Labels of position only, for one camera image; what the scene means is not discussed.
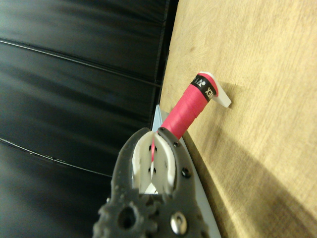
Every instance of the screw head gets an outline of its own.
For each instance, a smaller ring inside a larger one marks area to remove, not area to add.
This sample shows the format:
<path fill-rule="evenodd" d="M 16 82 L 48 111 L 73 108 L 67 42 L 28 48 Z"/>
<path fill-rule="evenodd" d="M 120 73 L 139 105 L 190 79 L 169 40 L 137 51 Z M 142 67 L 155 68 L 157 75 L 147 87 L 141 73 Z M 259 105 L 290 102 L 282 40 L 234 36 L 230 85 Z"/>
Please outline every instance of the screw head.
<path fill-rule="evenodd" d="M 182 175 L 185 177 L 185 178 L 190 178 L 190 176 L 192 175 L 192 173 L 189 171 L 188 168 L 184 167 L 182 169 Z"/>
<path fill-rule="evenodd" d="M 177 235 L 183 235 L 187 231 L 187 220 L 183 213 L 175 212 L 170 217 L 170 226 Z"/>

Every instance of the black label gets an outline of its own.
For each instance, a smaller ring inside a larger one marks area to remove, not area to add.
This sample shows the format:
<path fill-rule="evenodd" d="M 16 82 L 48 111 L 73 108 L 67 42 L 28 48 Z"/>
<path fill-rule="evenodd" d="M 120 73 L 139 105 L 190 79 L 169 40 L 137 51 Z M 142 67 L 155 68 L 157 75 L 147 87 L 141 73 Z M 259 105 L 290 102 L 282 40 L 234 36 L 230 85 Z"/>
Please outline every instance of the black label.
<path fill-rule="evenodd" d="M 208 79 L 201 75 L 197 74 L 191 84 L 201 91 L 207 102 L 212 99 L 213 95 L 216 95 L 216 90 L 213 88 L 212 84 Z"/>

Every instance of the black background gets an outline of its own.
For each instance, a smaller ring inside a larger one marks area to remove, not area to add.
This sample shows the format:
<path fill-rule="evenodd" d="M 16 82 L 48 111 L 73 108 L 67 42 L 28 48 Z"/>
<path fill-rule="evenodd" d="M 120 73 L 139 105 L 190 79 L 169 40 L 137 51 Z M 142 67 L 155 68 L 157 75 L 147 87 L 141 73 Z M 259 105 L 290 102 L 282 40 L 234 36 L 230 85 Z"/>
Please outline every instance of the black background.
<path fill-rule="evenodd" d="M 176 7 L 0 1 L 0 237 L 92 236 L 120 148 L 151 127 Z"/>

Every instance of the wooden surface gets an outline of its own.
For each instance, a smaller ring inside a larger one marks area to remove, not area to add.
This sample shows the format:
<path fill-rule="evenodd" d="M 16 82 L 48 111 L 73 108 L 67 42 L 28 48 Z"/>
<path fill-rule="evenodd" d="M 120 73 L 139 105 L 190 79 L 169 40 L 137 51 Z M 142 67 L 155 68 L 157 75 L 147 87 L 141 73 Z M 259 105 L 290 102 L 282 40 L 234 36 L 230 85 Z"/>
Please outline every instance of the wooden surface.
<path fill-rule="evenodd" d="M 184 136 L 223 237 L 317 236 L 316 7 L 179 2 L 160 107 L 199 71 L 232 100 L 211 101 Z"/>

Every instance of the white plastic piece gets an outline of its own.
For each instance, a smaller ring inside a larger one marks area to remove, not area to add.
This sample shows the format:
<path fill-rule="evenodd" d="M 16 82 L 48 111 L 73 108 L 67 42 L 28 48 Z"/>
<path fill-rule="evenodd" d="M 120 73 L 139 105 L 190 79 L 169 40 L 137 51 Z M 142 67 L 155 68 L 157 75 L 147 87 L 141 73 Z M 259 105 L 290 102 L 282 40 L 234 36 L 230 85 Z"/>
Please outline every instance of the white plastic piece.
<path fill-rule="evenodd" d="M 200 73 L 205 73 L 208 74 L 211 78 L 213 78 L 214 82 L 217 85 L 218 88 L 218 97 L 213 96 L 213 100 L 217 103 L 219 103 L 220 105 L 223 105 L 224 107 L 229 107 L 229 105 L 231 104 L 231 100 L 228 97 L 228 95 L 225 93 L 225 91 L 222 89 L 221 85 L 218 83 L 218 81 L 215 79 L 215 77 L 209 73 L 209 72 L 203 72 L 201 71 Z"/>
<path fill-rule="evenodd" d="M 154 138 L 156 150 L 151 163 L 151 144 Z M 135 146 L 132 157 L 133 187 L 140 193 L 171 194 L 175 180 L 175 157 L 168 143 L 156 132 L 149 131 Z"/>
<path fill-rule="evenodd" d="M 149 146 L 152 143 L 153 134 L 154 132 L 149 131 L 142 136 L 133 151 L 133 187 L 138 188 L 140 193 L 145 193 L 152 182 L 151 173 L 149 173 L 149 168 L 151 167 L 151 150 L 149 150 Z"/>
<path fill-rule="evenodd" d="M 152 183 L 158 193 L 171 194 L 175 180 L 175 157 L 169 144 L 157 133 L 154 134 L 154 173 Z"/>

